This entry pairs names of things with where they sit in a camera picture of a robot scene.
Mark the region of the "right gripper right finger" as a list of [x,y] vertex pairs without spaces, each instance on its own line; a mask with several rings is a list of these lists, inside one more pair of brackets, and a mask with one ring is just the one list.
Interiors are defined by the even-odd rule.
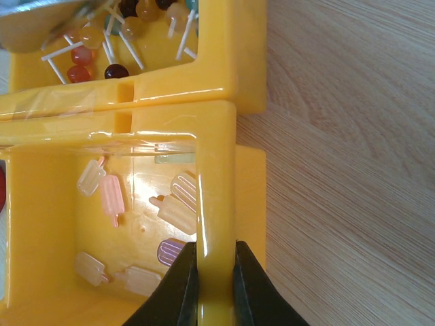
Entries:
[[280,295],[245,241],[236,242],[233,269],[237,325],[307,325]]

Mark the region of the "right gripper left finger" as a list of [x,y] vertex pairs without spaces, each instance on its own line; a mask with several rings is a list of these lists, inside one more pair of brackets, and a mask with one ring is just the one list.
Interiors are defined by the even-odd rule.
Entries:
[[151,296],[125,325],[197,325],[199,277],[196,243],[188,242]]

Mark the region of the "yellow popsicle candy bin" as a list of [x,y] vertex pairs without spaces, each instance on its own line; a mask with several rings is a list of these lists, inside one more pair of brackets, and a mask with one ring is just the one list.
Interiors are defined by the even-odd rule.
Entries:
[[188,242],[198,324],[234,325],[235,245],[265,260],[266,156],[227,101],[1,123],[2,325],[124,325]]

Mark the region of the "yellow lollipop bin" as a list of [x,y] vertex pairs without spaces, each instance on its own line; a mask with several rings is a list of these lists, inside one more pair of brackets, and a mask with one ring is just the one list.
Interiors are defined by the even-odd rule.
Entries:
[[240,114],[266,108],[266,4],[264,1],[201,1],[188,34],[168,37],[165,17],[147,23],[126,46],[110,42],[128,77],[105,79],[109,62],[96,49],[92,79],[72,84],[68,43],[10,57],[9,92],[1,96],[1,119],[104,111],[175,103],[225,100]]

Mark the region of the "metal scoop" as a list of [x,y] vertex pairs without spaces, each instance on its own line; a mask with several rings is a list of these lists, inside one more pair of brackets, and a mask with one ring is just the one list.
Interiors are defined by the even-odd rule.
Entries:
[[44,0],[1,2],[1,49],[27,53],[45,48],[83,25],[106,1]]

